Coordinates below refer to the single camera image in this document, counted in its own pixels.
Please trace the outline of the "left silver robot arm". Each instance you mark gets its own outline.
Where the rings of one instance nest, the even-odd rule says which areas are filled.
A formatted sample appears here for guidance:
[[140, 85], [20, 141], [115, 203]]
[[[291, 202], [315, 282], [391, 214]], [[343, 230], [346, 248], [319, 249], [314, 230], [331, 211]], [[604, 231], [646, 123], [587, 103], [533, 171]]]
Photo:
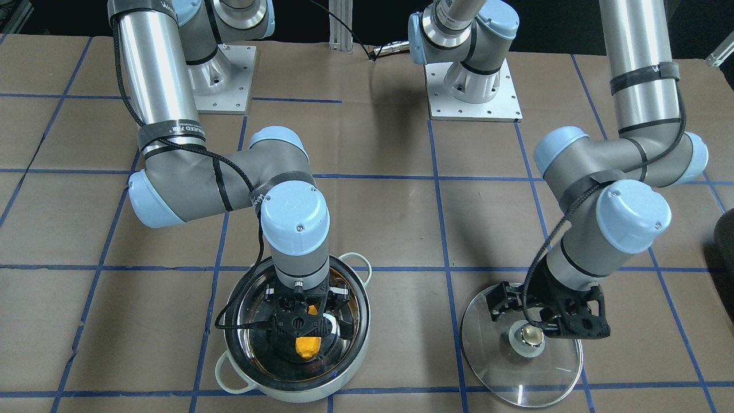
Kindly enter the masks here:
[[[530, 326], [543, 336], [597, 340], [611, 332], [600, 281], [666, 231], [671, 209], [656, 188], [695, 180], [708, 164], [702, 139], [687, 133], [680, 70], [672, 60], [661, 1], [601, 1], [619, 138], [593, 141], [558, 128], [534, 150], [563, 217], [521, 285], [501, 282], [467, 307], [462, 330]], [[521, 321], [501, 326], [506, 313]]]

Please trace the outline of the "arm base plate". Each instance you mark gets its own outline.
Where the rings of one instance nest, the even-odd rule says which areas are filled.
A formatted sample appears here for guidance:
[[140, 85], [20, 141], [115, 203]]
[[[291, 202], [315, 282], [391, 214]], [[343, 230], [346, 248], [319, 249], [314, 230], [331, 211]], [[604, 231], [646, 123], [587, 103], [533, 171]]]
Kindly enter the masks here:
[[198, 112], [246, 115], [256, 56], [254, 45], [220, 45], [208, 62], [187, 65]]
[[509, 66], [490, 75], [472, 73], [460, 62], [424, 66], [433, 120], [513, 122], [524, 118]]

